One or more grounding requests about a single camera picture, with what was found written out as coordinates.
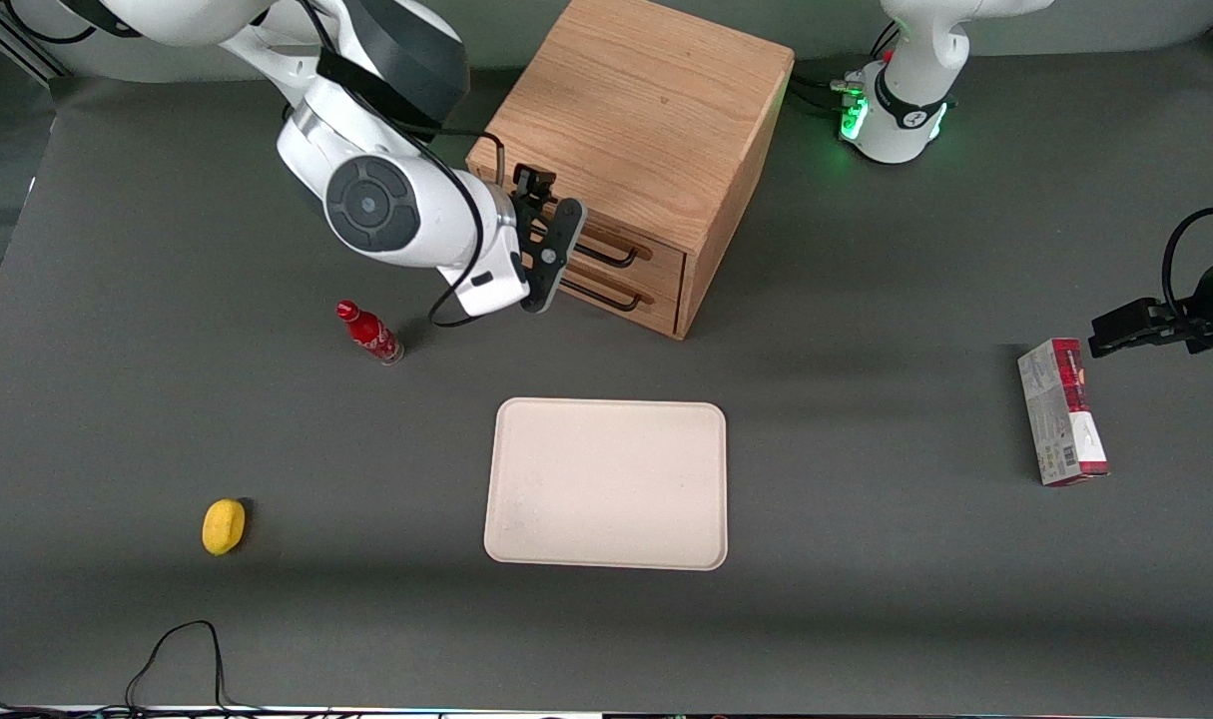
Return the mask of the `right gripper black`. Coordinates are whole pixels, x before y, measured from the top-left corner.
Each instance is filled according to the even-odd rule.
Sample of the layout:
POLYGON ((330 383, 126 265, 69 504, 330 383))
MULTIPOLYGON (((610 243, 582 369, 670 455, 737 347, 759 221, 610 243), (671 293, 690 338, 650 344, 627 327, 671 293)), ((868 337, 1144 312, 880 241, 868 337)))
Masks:
POLYGON ((552 289, 554 259, 546 258, 552 250, 545 241, 547 222, 554 219, 556 179, 554 172, 539 167, 516 167, 513 173, 516 196, 519 196, 513 199, 516 236, 523 258, 530 261, 524 278, 533 293, 547 293, 552 289))

